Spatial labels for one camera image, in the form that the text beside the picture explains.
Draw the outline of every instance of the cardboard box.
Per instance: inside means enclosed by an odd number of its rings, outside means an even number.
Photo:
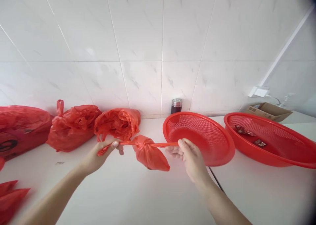
[[[245,113],[254,114],[275,122],[280,122],[291,115],[293,112],[270,103],[261,103],[258,108],[249,106],[245,110]]]

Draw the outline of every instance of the red plastic basin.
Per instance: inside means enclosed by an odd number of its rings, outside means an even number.
[[[187,138],[199,147],[207,166],[221,166],[235,155],[234,142],[217,122],[198,113],[177,112],[168,116],[163,125],[167,142]]]
[[[225,129],[230,133],[236,148],[248,157],[275,167],[301,166],[316,168],[316,144],[301,134],[266,118],[234,112],[224,117]],[[251,136],[238,134],[235,125],[252,131],[267,145],[253,144]]]

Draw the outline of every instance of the thermos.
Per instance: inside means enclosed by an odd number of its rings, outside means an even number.
[[[182,99],[181,98],[175,98],[171,101],[171,113],[180,112],[182,110]]]

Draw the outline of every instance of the red plastic bag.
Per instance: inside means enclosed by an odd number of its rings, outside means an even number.
[[[141,114],[138,110],[115,108],[98,116],[95,120],[94,133],[97,135],[98,142],[104,141],[107,135],[127,141],[139,132],[140,123]]]
[[[70,152],[94,136],[94,121],[101,111],[95,105],[81,105],[64,112],[64,101],[58,100],[57,113],[46,143],[57,152]]]
[[[39,108],[0,107],[0,157],[7,161],[45,143],[52,119]]]
[[[169,163],[164,154],[157,148],[165,148],[173,145],[177,146],[177,142],[173,143],[155,143],[152,139],[138,135],[132,141],[120,142],[121,145],[133,145],[136,152],[137,160],[150,170],[169,171]],[[98,156],[102,156],[110,147],[110,144],[105,146],[98,152]]]
[[[16,189],[0,197],[0,225],[6,225],[30,189]]]
[[[11,191],[16,183],[17,181],[10,181],[0,184],[0,197]]]
[[[6,161],[4,160],[4,158],[0,158],[0,171],[2,170],[2,168],[4,167],[4,163]]]

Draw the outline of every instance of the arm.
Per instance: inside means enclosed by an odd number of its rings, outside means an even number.
[[[108,144],[108,151],[98,157],[97,152]],[[98,143],[84,160],[69,172],[41,201],[31,208],[22,219],[20,225],[54,225],[58,221],[69,199],[86,176],[95,172],[105,162],[109,154],[119,145],[116,139]]]
[[[166,151],[181,158],[191,181],[206,199],[206,204],[217,225],[251,225],[231,200],[213,182],[205,167],[199,148],[188,139],[180,139],[179,147],[168,147]]]

